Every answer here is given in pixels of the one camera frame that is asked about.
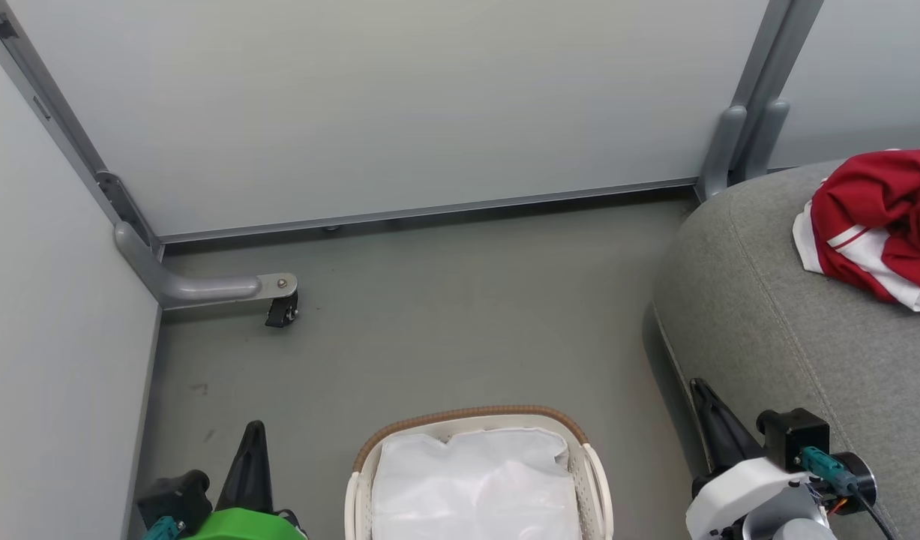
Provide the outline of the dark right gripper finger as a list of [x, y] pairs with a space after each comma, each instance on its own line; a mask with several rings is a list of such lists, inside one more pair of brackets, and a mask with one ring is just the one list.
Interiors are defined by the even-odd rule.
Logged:
[[712, 481], [743, 461], [765, 457], [764, 448], [706, 380], [691, 379], [690, 390], [709, 459], [709, 472], [697, 476], [696, 481]]

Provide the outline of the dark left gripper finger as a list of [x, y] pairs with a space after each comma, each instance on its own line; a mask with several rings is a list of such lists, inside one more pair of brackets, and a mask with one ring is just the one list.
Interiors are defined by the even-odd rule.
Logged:
[[215, 510], [222, 512], [235, 507], [274, 514], [270, 458], [263, 421], [255, 420], [247, 424], [229, 474], [217, 497]]

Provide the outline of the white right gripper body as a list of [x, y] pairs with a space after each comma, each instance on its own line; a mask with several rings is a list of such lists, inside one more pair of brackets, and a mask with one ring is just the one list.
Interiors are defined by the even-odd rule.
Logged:
[[786, 523], [815, 519], [804, 472], [789, 474], [768, 458], [748, 459], [703, 486], [685, 514], [692, 539], [723, 538], [741, 521], [739, 539], [772, 539]]

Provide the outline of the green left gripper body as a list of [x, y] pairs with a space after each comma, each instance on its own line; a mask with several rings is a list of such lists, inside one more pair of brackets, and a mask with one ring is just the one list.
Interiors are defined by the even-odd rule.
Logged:
[[231, 507], [211, 513], [188, 539], [308, 539], [290, 511], [263, 513]]

